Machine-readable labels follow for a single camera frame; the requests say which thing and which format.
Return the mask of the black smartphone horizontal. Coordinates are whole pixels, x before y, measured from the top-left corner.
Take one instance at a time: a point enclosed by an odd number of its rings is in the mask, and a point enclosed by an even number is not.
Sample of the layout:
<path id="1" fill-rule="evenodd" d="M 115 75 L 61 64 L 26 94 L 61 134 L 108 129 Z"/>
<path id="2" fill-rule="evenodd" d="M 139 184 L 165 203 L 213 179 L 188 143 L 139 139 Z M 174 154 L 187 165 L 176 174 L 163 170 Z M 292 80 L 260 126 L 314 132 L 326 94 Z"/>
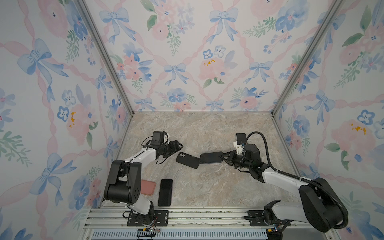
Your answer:
<path id="1" fill-rule="evenodd" d="M 218 164 L 223 161 L 221 156 L 223 152 L 204 153 L 200 155 L 200 164 Z"/>

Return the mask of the black phone case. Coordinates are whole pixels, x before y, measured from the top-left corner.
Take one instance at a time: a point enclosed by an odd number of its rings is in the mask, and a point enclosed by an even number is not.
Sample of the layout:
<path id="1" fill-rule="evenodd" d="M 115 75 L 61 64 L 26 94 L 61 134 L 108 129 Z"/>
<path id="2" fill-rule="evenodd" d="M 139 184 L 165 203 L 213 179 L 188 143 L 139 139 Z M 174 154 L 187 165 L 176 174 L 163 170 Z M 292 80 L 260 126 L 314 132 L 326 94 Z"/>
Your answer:
<path id="1" fill-rule="evenodd" d="M 176 158 L 176 162 L 179 164 L 182 164 L 184 166 L 193 168 L 193 169 L 198 169 L 200 165 L 200 159 L 197 157 L 194 157 L 192 155 L 180 152 Z"/>

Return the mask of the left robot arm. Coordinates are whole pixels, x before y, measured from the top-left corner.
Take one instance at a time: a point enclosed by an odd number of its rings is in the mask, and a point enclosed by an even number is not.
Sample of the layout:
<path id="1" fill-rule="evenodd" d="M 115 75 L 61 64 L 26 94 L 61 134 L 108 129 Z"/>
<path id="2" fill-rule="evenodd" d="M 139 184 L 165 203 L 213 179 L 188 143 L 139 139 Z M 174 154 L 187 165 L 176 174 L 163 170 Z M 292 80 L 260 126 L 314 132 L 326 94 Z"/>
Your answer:
<path id="1" fill-rule="evenodd" d="M 113 161 L 104 190 L 104 199 L 113 203 L 124 203 L 135 214 L 150 215 L 153 203 L 141 194 L 142 170 L 159 157 L 167 159 L 183 147 L 177 140 L 167 144 L 145 145 L 133 157 Z"/>

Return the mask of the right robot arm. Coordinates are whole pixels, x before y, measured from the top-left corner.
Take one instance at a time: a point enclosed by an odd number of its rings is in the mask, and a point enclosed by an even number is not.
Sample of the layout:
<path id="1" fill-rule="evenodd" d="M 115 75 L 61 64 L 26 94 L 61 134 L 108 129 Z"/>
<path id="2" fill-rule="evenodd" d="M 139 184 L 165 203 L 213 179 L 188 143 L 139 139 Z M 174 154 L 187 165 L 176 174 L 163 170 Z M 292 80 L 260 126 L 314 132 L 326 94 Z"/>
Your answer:
<path id="1" fill-rule="evenodd" d="M 253 179 L 281 188 L 300 199 L 299 203 L 274 200 L 265 205 L 262 216 L 248 217 L 250 221 L 265 222 L 269 226 L 302 222 L 323 233 L 348 225 L 348 210 L 326 180 L 311 180 L 278 170 L 271 162 L 262 161 L 256 145 L 237 146 L 236 150 L 220 157 Z"/>

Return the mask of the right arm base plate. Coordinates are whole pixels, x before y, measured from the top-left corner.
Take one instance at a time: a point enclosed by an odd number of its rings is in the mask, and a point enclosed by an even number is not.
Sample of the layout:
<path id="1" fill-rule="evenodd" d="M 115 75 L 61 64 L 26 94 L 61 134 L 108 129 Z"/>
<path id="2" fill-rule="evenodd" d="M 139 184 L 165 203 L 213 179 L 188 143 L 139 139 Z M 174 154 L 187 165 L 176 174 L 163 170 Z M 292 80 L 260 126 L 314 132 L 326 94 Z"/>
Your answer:
<path id="1" fill-rule="evenodd" d="M 249 221 L 252 227 L 265 226 L 272 228 L 282 228 L 284 226 L 288 227 L 291 225 L 288 220 L 279 220 L 272 212 L 265 210 L 247 211 L 247 215 L 243 218 Z"/>

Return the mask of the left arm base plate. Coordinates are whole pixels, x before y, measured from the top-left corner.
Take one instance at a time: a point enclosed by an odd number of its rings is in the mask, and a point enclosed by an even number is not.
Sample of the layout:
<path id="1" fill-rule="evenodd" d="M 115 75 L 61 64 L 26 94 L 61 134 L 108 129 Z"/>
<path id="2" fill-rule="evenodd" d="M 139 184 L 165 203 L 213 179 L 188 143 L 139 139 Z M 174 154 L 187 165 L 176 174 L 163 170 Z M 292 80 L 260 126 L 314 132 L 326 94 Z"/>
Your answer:
<path id="1" fill-rule="evenodd" d="M 128 227 L 166 227 L 169 221 L 169 211 L 167 210 L 154 210 L 150 211 L 147 215 L 135 214 L 130 212 L 126 217 Z"/>

